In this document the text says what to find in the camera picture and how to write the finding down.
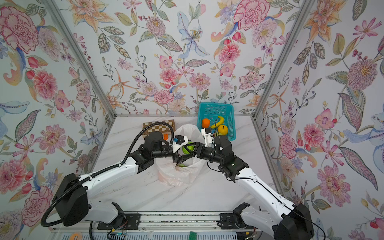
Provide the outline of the white plastic bag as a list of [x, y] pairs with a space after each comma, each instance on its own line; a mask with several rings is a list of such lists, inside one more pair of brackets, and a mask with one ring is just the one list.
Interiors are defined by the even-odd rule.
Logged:
[[[195, 125], [182, 125], [176, 132], [176, 135], [187, 136], [191, 142], [204, 143], [204, 138]], [[181, 187], [192, 184], [201, 172], [205, 160], [193, 157], [183, 164], [186, 168], [178, 167], [172, 158], [161, 158], [155, 160], [155, 166], [159, 172], [159, 180], [163, 184], [172, 187]]]

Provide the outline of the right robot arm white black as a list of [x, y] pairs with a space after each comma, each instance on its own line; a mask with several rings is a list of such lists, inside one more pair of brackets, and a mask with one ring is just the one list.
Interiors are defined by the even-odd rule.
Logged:
[[309, 209], [303, 204], [287, 200], [265, 182], [249, 165], [234, 154], [232, 143], [226, 136], [217, 136], [208, 143], [192, 143], [194, 150], [176, 157], [178, 163], [196, 157], [218, 163], [218, 169], [227, 180], [244, 188], [265, 209], [238, 211], [239, 219], [275, 240], [311, 240], [315, 235]]

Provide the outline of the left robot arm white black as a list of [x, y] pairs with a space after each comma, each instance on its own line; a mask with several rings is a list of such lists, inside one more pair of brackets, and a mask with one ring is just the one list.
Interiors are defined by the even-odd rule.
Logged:
[[92, 198], [114, 183], [145, 171], [157, 158], [178, 157], [179, 149], [188, 142], [188, 138], [183, 136], [175, 136], [167, 142], [162, 133], [153, 132], [121, 162], [80, 177], [74, 174], [66, 176], [53, 199], [57, 202], [55, 209], [60, 216], [59, 223], [69, 227], [81, 221], [94, 221], [120, 228], [127, 218], [119, 204], [92, 201]]

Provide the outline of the yellow apple fruit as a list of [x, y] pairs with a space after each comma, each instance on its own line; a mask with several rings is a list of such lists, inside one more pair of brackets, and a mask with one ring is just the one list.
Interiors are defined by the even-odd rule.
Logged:
[[218, 131], [218, 134], [220, 136], [227, 136], [228, 132], [229, 132], [229, 129], [225, 125], [220, 125], [220, 126], [217, 127], [217, 131]]

